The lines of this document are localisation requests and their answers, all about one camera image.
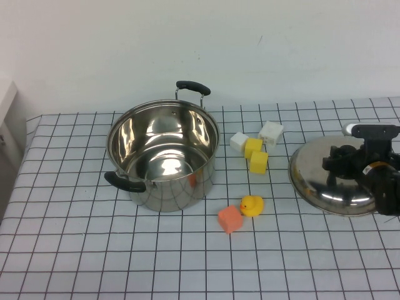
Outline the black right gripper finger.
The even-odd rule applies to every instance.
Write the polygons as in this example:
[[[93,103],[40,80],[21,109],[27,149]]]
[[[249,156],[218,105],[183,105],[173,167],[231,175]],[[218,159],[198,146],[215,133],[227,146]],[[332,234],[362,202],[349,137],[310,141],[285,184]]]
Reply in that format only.
[[[352,145],[342,145],[340,147],[337,146],[331,146],[330,152],[329,152],[329,159],[331,160],[338,160],[338,159],[344,159],[344,160],[350,160],[352,159],[358,152],[358,149],[355,148]]]
[[[329,171],[337,178],[355,179],[357,173],[359,172],[360,164],[358,161],[353,159],[323,158],[322,168],[326,171]]]

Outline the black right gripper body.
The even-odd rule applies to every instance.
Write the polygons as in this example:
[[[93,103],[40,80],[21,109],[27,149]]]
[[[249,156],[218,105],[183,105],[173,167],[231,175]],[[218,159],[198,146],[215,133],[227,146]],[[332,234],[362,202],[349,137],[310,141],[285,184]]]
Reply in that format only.
[[[393,170],[390,165],[391,141],[365,139],[354,149],[352,165],[355,171]]]

